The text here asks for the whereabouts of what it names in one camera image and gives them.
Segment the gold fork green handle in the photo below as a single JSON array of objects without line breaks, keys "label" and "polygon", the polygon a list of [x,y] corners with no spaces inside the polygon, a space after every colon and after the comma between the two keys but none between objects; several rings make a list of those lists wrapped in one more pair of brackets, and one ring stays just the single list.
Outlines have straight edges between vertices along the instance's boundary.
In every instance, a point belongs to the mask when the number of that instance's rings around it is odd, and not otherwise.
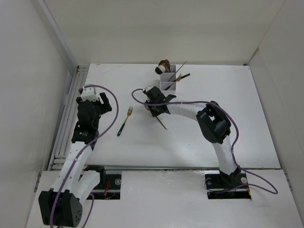
[{"label": "gold fork green handle", "polygon": [[121,133],[122,133],[122,131],[123,131],[123,129],[124,129],[124,126],[125,126],[125,124],[126,124],[126,122],[127,122],[127,119],[128,119],[128,117],[131,116],[132,112],[133,112],[133,107],[130,106],[129,109],[128,109],[128,111],[127,111],[126,119],[124,120],[122,126],[120,127],[120,129],[119,129],[119,131],[118,131],[118,133],[117,133],[117,136],[118,136],[118,137],[121,135]]},{"label": "gold fork green handle", "polygon": [[169,85],[168,87],[165,88],[165,91],[169,90],[174,84],[176,84],[177,82],[179,82],[182,78],[183,78],[183,75],[180,74],[180,75],[177,77],[177,79],[175,79],[175,80],[173,81],[173,83],[172,83],[171,85]]}]

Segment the beige spoon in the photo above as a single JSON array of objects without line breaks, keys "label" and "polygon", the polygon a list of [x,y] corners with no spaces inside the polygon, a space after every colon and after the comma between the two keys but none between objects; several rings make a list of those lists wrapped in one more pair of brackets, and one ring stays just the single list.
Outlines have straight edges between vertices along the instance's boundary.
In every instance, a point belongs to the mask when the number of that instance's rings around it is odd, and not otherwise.
[{"label": "beige spoon", "polygon": [[158,65],[158,68],[162,73],[166,72],[166,67],[164,65]]}]

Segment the black spoon wooden handle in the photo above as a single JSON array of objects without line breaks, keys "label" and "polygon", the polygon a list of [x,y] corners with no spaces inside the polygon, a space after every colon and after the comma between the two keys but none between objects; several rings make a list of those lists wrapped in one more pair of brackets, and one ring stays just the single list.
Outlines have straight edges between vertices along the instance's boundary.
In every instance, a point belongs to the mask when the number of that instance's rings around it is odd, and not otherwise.
[{"label": "black spoon wooden handle", "polygon": [[156,72],[158,75],[162,74],[162,70],[161,70],[159,67],[156,67],[156,68],[155,68],[155,72]]}]

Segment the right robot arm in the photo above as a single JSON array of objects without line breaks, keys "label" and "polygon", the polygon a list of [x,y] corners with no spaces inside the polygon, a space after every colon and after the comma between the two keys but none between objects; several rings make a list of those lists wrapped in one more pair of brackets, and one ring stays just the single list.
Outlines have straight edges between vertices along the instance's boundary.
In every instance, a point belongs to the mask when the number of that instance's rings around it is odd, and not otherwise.
[{"label": "right robot arm", "polygon": [[161,114],[173,114],[187,117],[198,122],[204,138],[213,145],[219,162],[220,182],[225,187],[231,187],[238,180],[240,168],[237,167],[231,150],[231,121],[219,108],[218,103],[187,104],[169,101],[175,95],[165,96],[156,86],[149,86],[143,93],[147,96],[145,106],[153,117]]}]

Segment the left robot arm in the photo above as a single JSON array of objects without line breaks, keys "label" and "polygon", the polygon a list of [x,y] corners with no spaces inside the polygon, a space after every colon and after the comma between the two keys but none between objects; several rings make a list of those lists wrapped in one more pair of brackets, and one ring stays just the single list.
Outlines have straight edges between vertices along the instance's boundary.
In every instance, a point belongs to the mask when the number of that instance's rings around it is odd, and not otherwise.
[{"label": "left robot arm", "polygon": [[95,147],[101,116],[112,111],[105,93],[85,89],[76,99],[77,122],[69,153],[56,181],[38,198],[43,224],[75,228],[79,225],[83,203],[93,188],[102,188],[106,176],[95,170],[84,170],[85,162]]}]

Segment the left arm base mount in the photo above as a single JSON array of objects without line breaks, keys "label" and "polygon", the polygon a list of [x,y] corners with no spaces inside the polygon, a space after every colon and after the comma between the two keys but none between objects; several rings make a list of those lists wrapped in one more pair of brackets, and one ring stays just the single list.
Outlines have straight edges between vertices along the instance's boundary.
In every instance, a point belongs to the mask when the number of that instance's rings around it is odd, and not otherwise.
[{"label": "left arm base mount", "polygon": [[87,171],[99,173],[100,182],[93,188],[92,194],[96,200],[119,200],[122,184],[122,172],[107,170],[101,165],[87,165],[80,174],[80,181]]}]

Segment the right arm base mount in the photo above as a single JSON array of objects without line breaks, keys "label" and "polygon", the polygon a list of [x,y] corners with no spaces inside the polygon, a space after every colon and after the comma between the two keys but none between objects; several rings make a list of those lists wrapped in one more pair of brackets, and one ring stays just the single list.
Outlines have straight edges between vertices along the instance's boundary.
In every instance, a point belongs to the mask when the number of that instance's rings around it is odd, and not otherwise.
[{"label": "right arm base mount", "polygon": [[231,177],[220,171],[205,171],[204,176],[204,187],[209,200],[251,199],[247,175],[243,171]]}]

